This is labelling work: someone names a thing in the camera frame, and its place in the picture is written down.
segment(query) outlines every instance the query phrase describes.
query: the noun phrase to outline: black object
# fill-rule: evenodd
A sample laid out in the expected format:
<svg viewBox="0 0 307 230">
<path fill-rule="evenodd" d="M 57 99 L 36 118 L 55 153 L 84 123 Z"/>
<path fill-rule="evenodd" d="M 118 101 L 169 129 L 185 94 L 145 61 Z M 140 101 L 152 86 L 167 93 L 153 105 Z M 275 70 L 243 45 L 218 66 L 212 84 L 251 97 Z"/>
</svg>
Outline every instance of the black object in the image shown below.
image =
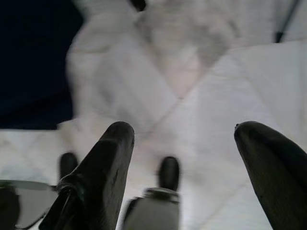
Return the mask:
<svg viewBox="0 0 307 230">
<path fill-rule="evenodd" d="M 175 157 L 165 157 L 158 172 L 159 187 L 177 191 L 179 185 L 179 162 Z"/>
<path fill-rule="evenodd" d="M 306 153 L 281 133 L 253 121 L 236 126 L 235 140 L 273 229 L 307 229 Z"/>
<path fill-rule="evenodd" d="M 66 54 L 83 21 L 71 0 L 1 2 L 0 128 L 56 129 L 72 118 Z"/>
<path fill-rule="evenodd" d="M 40 230 L 114 230 L 134 146 L 133 128 L 112 124 L 80 165 L 62 178 Z"/>
<path fill-rule="evenodd" d="M 10 184 L 0 184 L 0 226 L 14 230 L 20 214 L 19 198 Z"/>
<path fill-rule="evenodd" d="M 75 154 L 68 152 L 61 156 L 59 160 L 59 178 L 71 173 L 78 166 L 78 159 Z"/>
<path fill-rule="evenodd" d="M 129 0 L 129 1 L 133 5 L 133 7 L 139 12 L 144 11 L 146 9 L 145 0 Z"/>
<path fill-rule="evenodd" d="M 278 31 L 275 33 L 275 43 L 282 42 L 282 38 L 284 36 L 285 31 L 287 30 L 289 23 L 291 19 L 293 18 L 295 11 L 297 10 L 299 3 L 301 0 L 292 0 L 292 5 L 289 9 L 289 12 L 286 15 L 285 20 L 283 21 L 282 25 L 278 29 Z"/>
</svg>

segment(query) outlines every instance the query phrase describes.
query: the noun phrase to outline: dark blue surface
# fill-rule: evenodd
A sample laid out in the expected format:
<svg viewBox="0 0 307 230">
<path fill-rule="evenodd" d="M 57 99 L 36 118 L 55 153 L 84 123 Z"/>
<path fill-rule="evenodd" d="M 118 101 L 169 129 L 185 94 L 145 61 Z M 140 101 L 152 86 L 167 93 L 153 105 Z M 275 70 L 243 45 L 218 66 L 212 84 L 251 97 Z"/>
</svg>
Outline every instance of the dark blue surface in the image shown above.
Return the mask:
<svg viewBox="0 0 307 230">
<path fill-rule="evenodd" d="M 55 129 L 72 118 L 66 54 L 82 24 L 70 0 L 1 2 L 0 128 Z"/>
</svg>

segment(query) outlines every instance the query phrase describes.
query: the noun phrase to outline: floor tile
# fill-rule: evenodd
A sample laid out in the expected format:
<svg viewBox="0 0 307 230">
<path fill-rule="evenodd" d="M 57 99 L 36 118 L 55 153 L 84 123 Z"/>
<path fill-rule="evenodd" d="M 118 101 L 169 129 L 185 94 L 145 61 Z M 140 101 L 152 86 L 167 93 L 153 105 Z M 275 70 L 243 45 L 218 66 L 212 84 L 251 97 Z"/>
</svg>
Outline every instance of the floor tile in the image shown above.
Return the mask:
<svg viewBox="0 0 307 230">
<path fill-rule="evenodd" d="M 175 111 L 156 129 L 157 142 L 189 141 L 241 163 L 233 139 L 237 123 L 256 120 L 279 129 L 270 111 L 244 75 L 207 74 Z"/>
<path fill-rule="evenodd" d="M 300 53 L 300 59 L 301 59 L 301 68 L 302 68 L 302 84 L 301 84 L 301 90 L 302 90 L 302 100 L 303 100 L 303 106 L 302 106 L 302 112 L 303 112 L 303 135 L 304 140 L 307 140 L 307 40 L 301 42 L 301 53 Z"/>
<path fill-rule="evenodd" d="M 290 10 L 291 2 L 281 1 L 280 5 L 280 17 L 279 25 L 282 24 L 287 16 L 288 11 Z M 285 31 L 283 41 L 295 41 L 307 38 L 307 2 L 300 1 L 293 17 L 288 25 L 288 28 Z"/>
<path fill-rule="evenodd" d="M 48 183 L 55 185 L 59 177 L 59 157 L 70 150 L 57 131 L 50 131 L 35 142 L 26 157 L 41 170 Z"/>
<path fill-rule="evenodd" d="M 257 120 L 278 128 L 235 61 L 225 57 L 212 71 L 227 72 L 227 66 L 229 75 L 204 76 L 133 153 L 128 190 L 138 170 L 148 170 L 145 177 L 154 181 L 164 156 L 181 161 L 183 229 L 202 226 L 248 179 L 233 138 L 236 123 Z"/>
<path fill-rule="evenodd" d="M 132 26 L 133 11 L 126 1 L 92 0 L 84 3 L 89 14 L 71 49 L 87 53 L 106 52 Z"/>
<path fill-rule="evenodd" d="M 44 133 L 44 131 L 29 130 L 2 130 L 3 139 L 9 142 L 21 154 L 26 154 L 31 145 Z"/>
<path fill-rule="evenodd" d="M 299 42 L 288 42 L 242 49 L 236 56 L 284 133 L 302 142 L 299 50 Z"/>
<path fill-rule="evenodd" d="M 92 105 L 103 116 L 123 120 L 145 135 L 177 99 L 142 50 L 124 37 L 95 72 Z"/>
<path fill-rule="evenodd" d="M 10 144 L 1 146 L 0 158 L 0 180 L 47 182 L 42 172 Z"/>
<path fill-rule="evenodd" d="M 201 230 L 272 230 L 270 223 L 248 182 L 231 197 Z"/>
<path fill-rule="evenodd" d="M 255 46 L 273 42 L 276 27 L 273 0 L 241 0 L 236 23 L 241 46 Z"/>
</svg>

